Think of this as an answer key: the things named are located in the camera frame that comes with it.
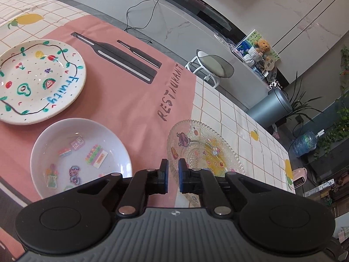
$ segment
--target ceramic plate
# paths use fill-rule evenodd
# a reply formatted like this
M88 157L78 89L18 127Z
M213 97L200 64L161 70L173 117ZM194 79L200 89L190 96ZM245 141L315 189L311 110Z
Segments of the ceramic plate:
M238 155L213 129L195 120L178 122L167 139L170 170L178 182L178 160L184 158L189 168L203 168L215 176L224 177L228 171L244 174ZM198 197L185 195L193 206Z
M131 177L132 166L112 131L92 120L69 118L41 133L31 152L30 172L46 198L113 172Z
M37 39L0 56L0 120L28 125L51 118L78 97L85 63L70 45Z

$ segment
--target teddy bear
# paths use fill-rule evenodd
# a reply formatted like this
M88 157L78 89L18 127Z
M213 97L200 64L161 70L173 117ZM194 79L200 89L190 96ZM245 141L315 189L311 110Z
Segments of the teddy bear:
M265 39L254 42L254 46L248 50L248 54L244 56L244 61L249 67L253 67L256 63L263 60L263 54L270 51L270 44Z
M254 42L254 47L256 47L256 51L261 53L262 55L268 51L270 51L270 44L265 39L260 39Z

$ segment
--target trash can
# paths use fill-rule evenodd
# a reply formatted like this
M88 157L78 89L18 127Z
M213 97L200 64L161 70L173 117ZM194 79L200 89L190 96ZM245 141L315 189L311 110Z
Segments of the trash can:
M280 89L272 89L268 96L247 111L263 128L271 126L282 117L292 112L292 106Z

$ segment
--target pink placemat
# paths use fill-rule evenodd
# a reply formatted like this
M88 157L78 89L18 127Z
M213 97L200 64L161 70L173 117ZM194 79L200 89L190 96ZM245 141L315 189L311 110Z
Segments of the pink placemat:
M89 45L71 36L73 32L112 44L131 55L129 49L117 42L122 40L162 65L156 69L152 83L148 84L98 56ZM31 150L45 128L71 117L92 119L113 131L130 155L133 174L146 168L159 168L161 159L167 158L166 142L170 129L175 123L191 118L195 75L146 43L93 16L68 22L45 38L68 43L82 55L87 69L86 84L70 107L47 121L29 126L0 123L2 180L30 201L39 200L30 176ZM147 64L142 58L133 57ZM177 187L170 173L168 194L152 195L148 205L173 207Z

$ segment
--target green painted leaf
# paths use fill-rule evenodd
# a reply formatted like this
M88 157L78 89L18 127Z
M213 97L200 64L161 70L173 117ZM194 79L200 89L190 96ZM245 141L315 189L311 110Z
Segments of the green painted leaf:
M293 184L293 181L291 180L291 178L289 178L288 176L286 176L286 178L287 178L288 184L289 184L289 185L292 185L292 184Z

